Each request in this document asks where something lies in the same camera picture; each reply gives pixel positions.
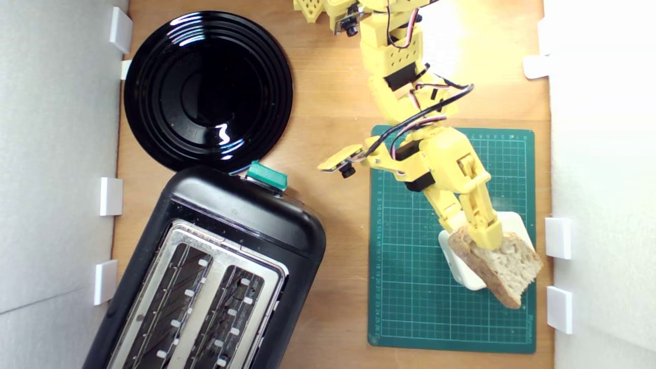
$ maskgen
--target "wooden surface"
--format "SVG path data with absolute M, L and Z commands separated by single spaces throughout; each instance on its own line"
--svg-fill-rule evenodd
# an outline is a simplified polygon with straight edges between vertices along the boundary
M 360 143 L 381 123 L 366 85 L 359 37 L 334 37 L 327 17 L 307 24 L 291 0 L 131 0 L 132 52 L 166 21 L 192 11 L 230 11 L 262 24 L 282 44 L 294 75 L 294 108 L 277 146 L 262 160 L 287 173 L 298 197 L 327 233 L 327 249 L 287 348 L 282 368 L 553 368 L 554 334 L 546 325 L 551 262 L 544 256 L 544 217 L 550 213 L 550 116 L 545 80 L 528 81 L 522 57 L 537 53 L 538 0 L 442 0 L 447 27 L 433 45 L 455 81 L 476 84 L 450 123 L 535 131 L 537 248 L 546 267 L 538 277 L 537 352 L 506 355 L 369 346 L 367 245 L 369 173 L 348 180 L 316 165 L 348 144 Z M 442 60 L 434 60 L 437 68 Z M 121 115 L 118 176 L 125 207 L 116 219 L 113 257 L 122 274 L 160 191 L 173 173 L 137 144 Z

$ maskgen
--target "white wall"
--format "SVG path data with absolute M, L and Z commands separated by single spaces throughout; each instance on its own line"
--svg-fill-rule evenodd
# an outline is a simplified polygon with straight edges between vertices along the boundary
M 0 368 L 75 368 L 105 307 L 93 270 L 110 258 L 98 216 L 116 171 L 121 53 L 112 5 L 0 0 Z
M 646 1 L 545 0 L 552 195 L 573 220 L 573 334 L 556 368 L 656 368 L 656 22 Z

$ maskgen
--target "white bracket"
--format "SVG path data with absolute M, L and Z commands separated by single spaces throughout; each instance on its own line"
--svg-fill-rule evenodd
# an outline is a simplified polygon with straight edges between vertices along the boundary
M 555 329 L 572 334 L 572 293 L 560 288 L 546 288 L 546 323 Z
M 528 79 L 546 77 L 551 72 L 549 54 L 552 48 L 552 32 L 547 17 L 537 22 L 540 55 L 527 55 L 522 59 L 524 75 Z
M 100 216 L 123 214 L 123 179 L 100 179 Z
M 571 220 L 546 218 L 544 220 L 544 242 L 548 256 L 570 260 L 572 258 Z
M 119 7 L 112 9 L 112 27 L 110 42 L 123 54 L 130 53 L 132 43 L 132 20 Z
M 132 59 L 124 60 L 121 63 L 121 81 L 125 81 L 125 78 L 127 78 L 127 70 L 130 69 L 130 64 L 132 64 Z
M 118 264 L 117 260 L 96 264 L 93 305 L 100 305 L 114 296 L 118 279 Z

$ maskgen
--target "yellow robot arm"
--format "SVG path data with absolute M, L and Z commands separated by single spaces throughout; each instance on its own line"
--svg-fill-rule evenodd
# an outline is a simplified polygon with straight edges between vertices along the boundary
M 371 74 L 369 88 L 387 124 L 392 127 L 364 145 L 342 149 L 319 165 L 322 171 L 355 173 L 353 163 L 391 171 L 409 190 L 422 192 L 449 232 L 468 223 L 468 232 L 480 247 L 495 249 L 502 229 L 492 208 L 483 167 L 469 140 L 440 121 L 457 113 L 453 104 L 473 89 L 428 73 L 422 64 L 422 30 L 418 9 L 431 0 L 294 0 L 309 22 L 321 11 L 331 29 L 357 34 L 359 25 L 363 63 Z M 450 88 L 461 90 L 451 96 Z M 409 132 L 398 149 L 383 141 Z

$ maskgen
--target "green cutting mat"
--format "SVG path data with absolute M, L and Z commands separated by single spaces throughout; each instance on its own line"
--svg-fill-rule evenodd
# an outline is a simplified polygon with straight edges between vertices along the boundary
M 387 128 L 376 126 L 372 135 Z M 494 208 L 519 213 L 535 245 L 533 132 L 459 130 L 492 174 L 488 188 Z M 487 288 L 467 290 L 451 276 L 438 244 L 441 230 L 422 193 L 407 190 L 389 172 L 371 172 L 370 344 L 534 353 L 535 283 L 517 310 L 501 305 Z

